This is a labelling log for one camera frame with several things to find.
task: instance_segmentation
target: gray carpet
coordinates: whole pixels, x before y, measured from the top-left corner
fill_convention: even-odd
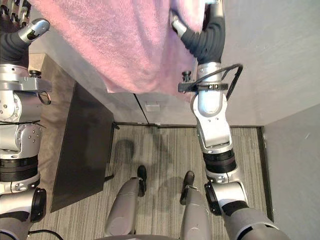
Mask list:
[[[258,135],[255,128],[233,128],[232,139],[237,163],[244,170],[244,185],[249,206],[265,214]],[[32,230],[50,229],[65,240],[92,240],[103,236],[105,219],[122,184],[136,175],[139,165],[148,171],[147,192],[139,199],[137,234],[179,237],[184,206],[179,204],[183,177],[195,173],[194,185],[201,189],[207,182],[202,152],[195,128],[157,128],[120,126],[114,133],[106,175],[114,179],[104,190],[59,211],[47,214]],[[214,240],[227,240],[222,218],[211,216]],[[32,235],[29,240],[55,240],[48,234]]]

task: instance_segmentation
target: black cable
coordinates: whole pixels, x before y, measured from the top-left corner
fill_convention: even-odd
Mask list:
[[[55,235],[59,240],[64,240],[58,233],[55,231],[47,230],[47,229],[40,229],[40,230],[35,230],[35,231],[28,231],[28,235],[32,234],[39,234],[39,233],[47,233],[47,234],[52,234]]]
[[[20,121],[20,122],[0,121],[0,125],[36,124],[38,122],[40,122],[40,120],[37,120],[37,121]]]
[[[13,236],[11,233],[8,233],[6,231],[1,231],[0,230],[0,234],[6,235],[6,236],[10,237],[13,240],[18,240],[15,236]]]

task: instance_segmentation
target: pink towel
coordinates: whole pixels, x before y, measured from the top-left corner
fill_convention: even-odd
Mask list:
[[[201,31],[204,0],[31,0],[101,74],[109,93],[179,95],[181,73],[196,61],[170,28],[176,9]]]

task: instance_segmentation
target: gray wall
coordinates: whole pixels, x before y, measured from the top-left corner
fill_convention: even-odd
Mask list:
[[[320,239],[320,104],[264,130],[275,223],[291,240]]]

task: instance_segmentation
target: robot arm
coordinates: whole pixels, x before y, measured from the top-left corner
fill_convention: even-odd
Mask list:
[[[43,19],[29,22],[31,5],[1,1],[0,44],[0,239],[24,240],[46,214],[46,191],[38,188],[42,104],[51,83],[28,72],[29,45],[49,30]]]
[[[243,69],[241,64],[221,68],[225,44],[223,0],[214,0],[208,9],[205,30],[195,33],[170,11],[173,30],[198,60],[197,80],[190,81],[190,72],[182,73],[179,92],[195,92],[191,109],[197,120],[197,135],[205,172],[209,180],[204,185],[210,210],[224,219],[231,240],[288,240],[262,212],[249,208],[243,185],[243,174],[237,166],[229,124],[226,120],[227,99]],[[223,83],[226,74],[238,68],[228,93]]]

